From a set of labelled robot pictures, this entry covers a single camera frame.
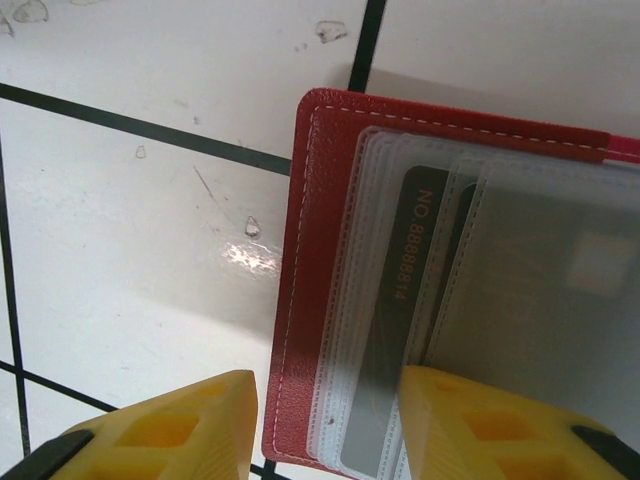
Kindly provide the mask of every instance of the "square hole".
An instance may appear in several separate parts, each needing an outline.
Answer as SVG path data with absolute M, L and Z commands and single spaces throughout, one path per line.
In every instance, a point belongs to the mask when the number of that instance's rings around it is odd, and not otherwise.
M 164 471 L 163 462 L 98 464 L 87 480 L 156 480 Z
M 507 480 L 584 480 L 576 468 L 560 455 L 500 458 L 496 461 Z
M 198 424 L 198 415 L 153 413 L 136 420 L 118 440 L 124 447 L 179 447 Z
M 478 440 L 533 440 L 536 435 L 530 423 L 522 416 L 509 411 L 480 411 L 463 415 Z

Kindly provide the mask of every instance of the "floor tile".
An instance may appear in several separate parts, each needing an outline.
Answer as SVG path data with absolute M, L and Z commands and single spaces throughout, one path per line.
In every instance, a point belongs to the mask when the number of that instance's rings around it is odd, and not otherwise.
M 304 93 L 347 86 L 366 0 L 21 3 L 0 0 L 0 82 L 288 157 Z
M 278 465 L 276 465 L 276 473 L 291 480 L 344 480 L 345 478 L 340 475 L 334 475 L 333 473 L 323 472 L 322 470 L 288 463 L 278 463 Z
M 637 136 L 640 3 L 389 0 L 368 92 Z
M 14 376 L 0 370 L 0 474 L 22 460 L 20 419 Z
M 288 178 L 9 102 L 0 122 L 25 368 L 116 407 L 250 369 L 262 402 Z
M 31 449 L 104 412 L 30 381 L 26 382 Z

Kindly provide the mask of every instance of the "black grout line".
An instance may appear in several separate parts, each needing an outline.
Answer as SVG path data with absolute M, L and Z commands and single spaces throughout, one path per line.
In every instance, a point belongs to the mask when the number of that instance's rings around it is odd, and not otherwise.
M 64 385 L 60 385 L 53 380 L 49 380 L 47 378 L 41 377 L 40 375 L 36 375 L 35 373 L 25 371 L 23 373 L 24 378 L 32 381 L 33 383 L 37 383 L 38 385 L 42 385 L 43 387 L 47 387 L 51 390 L 54 390 L 58 393 L 62 393 L 67 397 L 71 397 L 79 402 L 86 403 L 87 405 L 91 405 L 92 407 L 97 408 L 98 410 L 102 410 L 104 412 L 113 412 L 117 410 L 113 405 L 109 405 L 108 403 L 103 402 L 102 400 L 98 400 L 96 398 L 90 397 L 89 395 L 85 395 L 84 393 L 80 393 L 77 390 L 74 390 L 69 387 L 65 387 Z
M 256 465 L 255 463 L 251 464 L 251 468 L 249 468 L 249 471 L 255 475 L 259 475 L 262 476 L 262 467 L 259 467 L 258 465 Z
M 20 417 L 20 434 L 22 452 L 25 456 L 31 453 L 29 439 L 29 419 L 27 416 L 27 396 L 22 375 L 22 348 L 20 346 L 20 329 L 18 328 L 18 307 L 16 303 L 16 286 L 13 274 L 13 258 L 11 255 L 11 237 L 9 235 L 9 210 L 7 207 L 7 191 L 4 182 L 4 164 L 2 161 L 2 144 L 0 143 L 0 241 L 2 243 L 2 260 L 4 262 L 4 284 L 7 296 L 7 314 L 11 332 L 11 349 L 15 368 L 16 393 L 18 396 L 18 414 Z
M 13 373 L 14 375 L 16 373 L 16 367 L 11 365 L 10 363 L 3 362 L 2 360 L 0 360 L 0 370 L 4 370 L 5 372 Z
M 269 460 L 264 461 L 264 467 L 262 469 L 262 478 L 264 480 L 276 480 L 276 462 Z
M 289 175 L 291 161 L 270 153 L 264 153 L 201 135 L 183 132 L 175 128 L 118 115 L 117 113 L 107 112 L 87 105 L 81 105 L 68 100 L 13 87 L 4 83 L 0 83 L 0 98 L 130 133 L 139 137 L 167 143 L 176 147 L 186 148 L 194 152 L 224 158 L 225 160 L 249 165 L 261 170 L 267 170 L 280 175 Z
M 351 67 L 349 90 L 352 92 L 364 92 L 367 88 L 386 3 L 386 0 L 369 0 L 367 2 L 367 8 L 362 18 L 358 48 Z

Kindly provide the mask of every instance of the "yellow plastic block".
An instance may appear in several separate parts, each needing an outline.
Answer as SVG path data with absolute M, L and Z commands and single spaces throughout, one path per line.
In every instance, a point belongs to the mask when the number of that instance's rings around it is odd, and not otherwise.
M 95 437 L 54 480 L 245 480 L 255 380 L 234 371 L 77 425 Z
M 413 480 L 624 480 L 572 431 L 593 420 L 427 367 L 406 367 L 400 416 Z

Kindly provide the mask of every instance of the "red leather edge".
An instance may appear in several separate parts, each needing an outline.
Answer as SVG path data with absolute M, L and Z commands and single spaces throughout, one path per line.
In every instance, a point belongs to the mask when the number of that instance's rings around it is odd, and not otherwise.
M 612 135 L 606 157 L 607 160 L 640 164 L 640 139 Z
M 262 450 L 323 467 L 306 452 L 315 372 L 360 132 L 380 126 L 600 163 L 609 134 L 332 89 L 310 91 L 297 113 L 282 274 Z

